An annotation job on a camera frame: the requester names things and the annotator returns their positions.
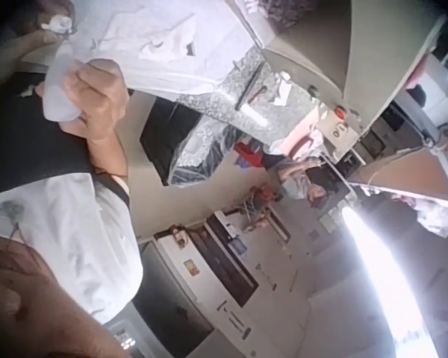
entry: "wall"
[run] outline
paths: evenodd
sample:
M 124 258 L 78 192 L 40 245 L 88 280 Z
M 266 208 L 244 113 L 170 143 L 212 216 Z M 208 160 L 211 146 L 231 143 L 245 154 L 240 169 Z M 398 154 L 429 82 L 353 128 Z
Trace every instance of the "wall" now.
M 163 186 L 155 167 L 140 144 L 140 135 L 155 97 L 135 91 L 116 129 L 129 164 L 131 218 L 141 239 L 166 230 L 171 224 L 203 220 L 215 210 L 240 200 L 249 188 L 265 181 L 262 169 L 241 169 L 234 165 L 237 154 L 224 158 L 211 179 L 195 186 Z
M 237 231 L 248 223 L 240 214 L 227 219 Z M 292 251 L 272 227 L 241 234 L 240 238 L 247 247 L 241 262 L 259 283 L 244 310 L 287 357 L 294 357 L 302 343 L 310 310 L 309 282 L 305 280 L 308 263 Z
M 448 238 L 428 232 L 410 207 L 392 201 L 383 201 L 367 221 L 392 250 L 429 333 L 439 339 L 448 332 Z M 337 247 L 332 251 L 335 258 L 342 254 Z M 311 315 L 299 356 L 388 357 L 391 336 L 365 272 L 357 265 L 341 279 L 345 262 L 326 254 L 323 265 L 333 266 L 328 270 L 337 283 L 309 298 Z

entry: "counter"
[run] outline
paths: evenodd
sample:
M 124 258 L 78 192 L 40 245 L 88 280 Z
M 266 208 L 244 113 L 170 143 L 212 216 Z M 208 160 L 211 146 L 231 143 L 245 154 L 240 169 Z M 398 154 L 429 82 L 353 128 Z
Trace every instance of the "counter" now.
M 267 91 L 251 104 L 245 103 L 240 111 L 235 110 L 246 85 L 263 61 L 265 59 L 261 50 L 254 46 L 244 58 L 235 63 L 234 69 L 216 91 L 203 95 L 181 95 L 177 102 L 229 123 L 262 143 L 271 145 L 276 140 L 284 139 L 314 109 L 314 104 L 308 92 L 295 84 L 286 106 L 272 104 L 279 88 L 279 80 L 267 62 L 251 96 L 262 86 L 266 86 Z

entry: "white cloth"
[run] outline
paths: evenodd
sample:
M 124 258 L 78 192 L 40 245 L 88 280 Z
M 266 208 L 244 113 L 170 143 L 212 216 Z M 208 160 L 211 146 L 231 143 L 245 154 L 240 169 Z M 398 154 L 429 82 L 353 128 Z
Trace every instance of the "white cloth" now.
M 15 224 L 98 322 L 110 321 L 135 296 L 143 266 L 129 210 L 91 175 L 61 175 L 0 193 L 0 236 L 11 237 Z
M 72 0 L 77 16 L 77 32 L 70 37 L 75 45 L 77 60 L 92 58 L 115 60 L 129 88 L 139 91 L 162 91 L 199 95 L 213 92 L 234 69 L 232 61 L 239 61 L 254 41 L 223 0 Z M 136 17 L 146 9 L 148 14 Z M 133 21 L 113 29 L 113 46 L 122 48 L 102 51 L 102 42 L 110 34 L 110 26 L 119 25 L 113 19 L 119 14 L 134 14 Z M 129 42 L 129 34 L 163 33 L 193 16 L 196 30 L 193 35 L 194 56 L 162 61 L 140 58 L 140 48 L 146 41 Z M 28 63 L 49 65 L 53 50 L 41 48 L 24 57 Z

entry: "finger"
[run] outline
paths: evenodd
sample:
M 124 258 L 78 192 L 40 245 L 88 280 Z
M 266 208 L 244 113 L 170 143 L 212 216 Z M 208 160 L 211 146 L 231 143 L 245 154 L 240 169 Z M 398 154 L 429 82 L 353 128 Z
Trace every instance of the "finger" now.
M 64 81 L 65 93 L 76 107 L 88 116 L 104 115 L 111 108 L 111 100 L 76 74 L 68 74 Z
M 19 254 L 13 251 L 0 250 L 0 269 L 11 270 L 20 274 L 35 274 L 38 272 L 37 265 L 27 257 L 30 255 Z
M 61 122 L 60 128 L 63 132 L 79 136 L 80 138 L 87 138 L 87 126 L 83 118 L 79 117 L 71 122 Z
M 122 93 L 119 91 L 125 86 L 121 71 L 115 62 L 111 60 L 90 61 L 77 71 L 77 75 L 96 91 L 112 99 L 121 100 Z
M 43 97 L 43 95 L 45 94 L 45 82 L 42 82 L 38 86 L 35 87 L 35 93 L 39 97 Z

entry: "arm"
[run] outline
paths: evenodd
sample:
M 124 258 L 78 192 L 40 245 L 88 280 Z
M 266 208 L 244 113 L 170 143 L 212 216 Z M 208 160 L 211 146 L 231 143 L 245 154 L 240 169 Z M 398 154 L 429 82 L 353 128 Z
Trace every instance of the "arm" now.
M 97 172 L 126 180 L 128 164 L 114 128 L 125 115 L 129 94 L 118 65 L 111 60 L 77 63 L 64 89 L 82 114 L 60 123 L 62 131 L 86 139 Z
M 42 21 L 49 21 L 52 16 L 62 13 L 71 16 L 74 22 L 75 9 L 69 0 L 37 0 L 37 13 L 34 13 L 36 23 L 23 24 L 21 22 L 11 23 L 10 27 L 26 27 L 16 38 L 0 38 L 0 85 L 3 84 L 14 72 L 20 60 L 30 52 L 33 52 L 46 45 L 56 43 L 60 37 L 53 31 L 43 30 L 39 26 L 39 18 Z
M 281 182 L 286 181 L 291 175 L 297 172 L 304 172 L 306 170 L 306 166 L 304 163 L 297 163 L 292 166 L 288 166 L 287 168 L 279 169 L 277 174 L 279 175 L 279 179 Z
M 97 172 L 106 172 L 127 181 L 128 162 L 115 132 L 104 139 L 88 139 L 87 143 L 91 163 Z
M 306 159 L 303 163 L 296 163 L 293 166 L 288 166 L 287 168 L 283 168 L 277 171 L 281 182 L 286 181 L 292 174 L 296 172 L 301 172 L 305 174 L 305 171 L 310 168 L 314 168 L 316 166 L 321 166 L 322 162 L 320 159 L 310 157 Z

